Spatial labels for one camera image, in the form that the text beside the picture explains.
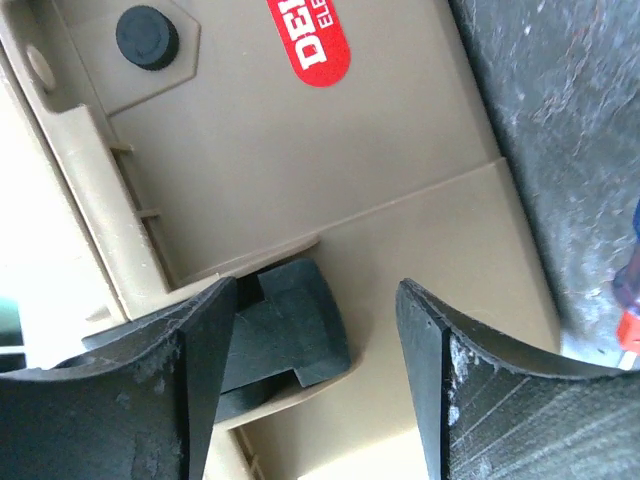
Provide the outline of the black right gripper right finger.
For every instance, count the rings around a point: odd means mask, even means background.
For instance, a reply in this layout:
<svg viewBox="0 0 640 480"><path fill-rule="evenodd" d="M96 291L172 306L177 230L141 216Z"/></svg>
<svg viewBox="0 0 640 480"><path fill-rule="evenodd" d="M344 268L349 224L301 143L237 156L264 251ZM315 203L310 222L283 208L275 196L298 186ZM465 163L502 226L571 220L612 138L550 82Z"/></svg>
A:
<svg viewBox="0 0 640 480"><path fill-rule="evenodd" d="M433 479L635 479L639 375L553 354L413 280L396 321Z"/></svg>

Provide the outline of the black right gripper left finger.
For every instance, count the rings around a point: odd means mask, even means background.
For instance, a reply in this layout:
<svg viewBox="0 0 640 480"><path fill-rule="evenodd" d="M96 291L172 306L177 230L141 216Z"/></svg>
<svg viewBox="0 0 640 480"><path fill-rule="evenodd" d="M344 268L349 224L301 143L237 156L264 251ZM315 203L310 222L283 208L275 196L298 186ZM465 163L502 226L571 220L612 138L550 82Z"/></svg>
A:
<svg viewBox="0 0 640 480"><path fill-rule="evenodd" d="M1 377L5 479L199 479L237 307L233 279L93 351Z"/></svg>

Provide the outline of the tan plastic tool box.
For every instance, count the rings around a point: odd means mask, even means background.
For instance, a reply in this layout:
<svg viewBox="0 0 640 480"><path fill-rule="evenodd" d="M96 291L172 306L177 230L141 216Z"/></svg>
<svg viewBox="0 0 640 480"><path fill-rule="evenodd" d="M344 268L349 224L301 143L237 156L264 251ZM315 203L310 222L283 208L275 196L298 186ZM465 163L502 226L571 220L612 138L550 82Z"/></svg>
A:
<svg viewBox="0 0 640 480"><path fill-rule="evenodd" d="M264 1L159 1L180 50L133 66L125 1L1 5L1 284L30 367L204 288L313 258L353 358L218 429L209 479L427 477L395 320L411 278L556 351L540 260L444 1L338 1L345 75L296 73Z"/></svg>

